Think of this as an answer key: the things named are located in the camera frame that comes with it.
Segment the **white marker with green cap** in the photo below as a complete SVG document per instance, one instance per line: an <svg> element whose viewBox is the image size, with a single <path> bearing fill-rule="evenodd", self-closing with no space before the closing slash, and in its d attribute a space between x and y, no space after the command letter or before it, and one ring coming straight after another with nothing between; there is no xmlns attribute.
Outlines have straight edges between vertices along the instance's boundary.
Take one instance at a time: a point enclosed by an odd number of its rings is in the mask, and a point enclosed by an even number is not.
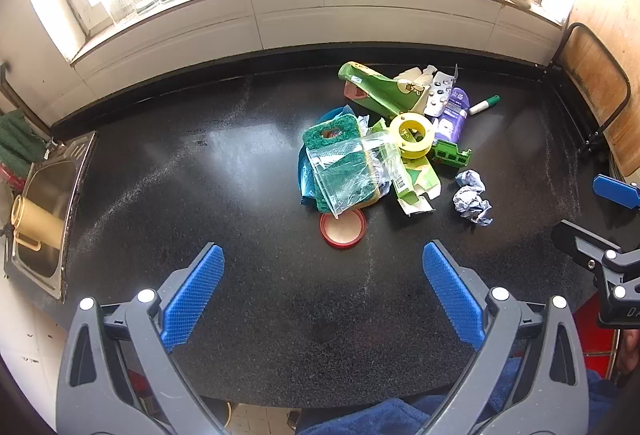
<svg viewBox="0 0 640 435"><path fill-rule="evenodd" d="M474 115L475 113L478 113L479 111L486 110L487 108L492 107L499 100L500 100L500 96L499 95L494 95L494 97L489 97L488 99L486 99L486 100L484 100L482 102L479 102L475 106L472 106L471 108L469 108L469 115Z"/></svg>

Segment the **stainless steel sink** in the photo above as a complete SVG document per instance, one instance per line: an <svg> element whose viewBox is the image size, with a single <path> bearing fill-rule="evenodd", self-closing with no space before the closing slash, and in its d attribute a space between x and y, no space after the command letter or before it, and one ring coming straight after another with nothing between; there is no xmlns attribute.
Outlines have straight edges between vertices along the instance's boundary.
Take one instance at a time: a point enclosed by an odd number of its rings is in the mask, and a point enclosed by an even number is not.
<svg viewBox="0 0 640 435"><path fill-rule="evenodd" d="M42 244L39 251L13 242L12 263L54 298L64 301L68 234L75 215L80 181L86 171L95 132L59 147L47 160L31 165L22 195L64 220L60 249Z"/></svg>

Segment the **metal screw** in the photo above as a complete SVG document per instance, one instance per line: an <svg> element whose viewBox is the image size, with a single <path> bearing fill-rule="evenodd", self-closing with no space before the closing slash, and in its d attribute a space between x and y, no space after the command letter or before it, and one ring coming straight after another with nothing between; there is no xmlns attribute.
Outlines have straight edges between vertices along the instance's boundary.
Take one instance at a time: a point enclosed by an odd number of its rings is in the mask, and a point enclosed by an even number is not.
<svg viewBox="0 0 640 435"><path fill-rule="evenodd" d="M505 301L509 298L509 291L504 287L496 287L491 291L491 296L493 296L495 300Z"/></svg>
<svg viewBox="0 0 640 435"><path fill-rule="evenodd" d="M566 299L564 299L562 296L553 296L551 298L551 303L554 304L554 307L557 307L559 309L564 309L566 307Z"/></svg>
<svg viewBox="0 0 640 435"><path fill-rule="evenodd" d="M140 303L149 303L156 296L156 291L153 289L144 289L138 293L138 301Z"/></svg>
<svg viewBox="0 0 640 435"><path fill-rule="evenodd" d="M89 310L91 307L93 307L95 304L95 301L93 298L82 298L82 300L80 301L80 308L82 310Z"/></svg>

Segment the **red lid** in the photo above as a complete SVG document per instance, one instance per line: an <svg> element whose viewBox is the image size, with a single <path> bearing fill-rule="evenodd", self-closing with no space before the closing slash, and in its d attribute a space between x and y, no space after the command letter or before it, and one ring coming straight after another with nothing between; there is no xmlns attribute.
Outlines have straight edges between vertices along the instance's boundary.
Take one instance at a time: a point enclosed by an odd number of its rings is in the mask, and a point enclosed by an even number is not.
<svg viewBox="0 0 640 435"><path fill-rule="evenodd" d="M348 209L336 219L330 213L320 216L320 232L324 239L338 249L356 245L363 237L367 221L359 209Z"/></svg>

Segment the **person's hand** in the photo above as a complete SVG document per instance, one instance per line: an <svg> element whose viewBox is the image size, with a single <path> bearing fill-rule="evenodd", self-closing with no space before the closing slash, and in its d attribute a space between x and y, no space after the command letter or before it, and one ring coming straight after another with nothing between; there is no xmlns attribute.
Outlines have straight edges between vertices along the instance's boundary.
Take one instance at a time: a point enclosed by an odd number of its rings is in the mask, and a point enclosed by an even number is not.
<svg viewBox="0 0 640 435"><path fill-rule="evenodd" d="M640 330L623 330L620 351L618 352L618 370L630 373L640 361Z"/></svg>

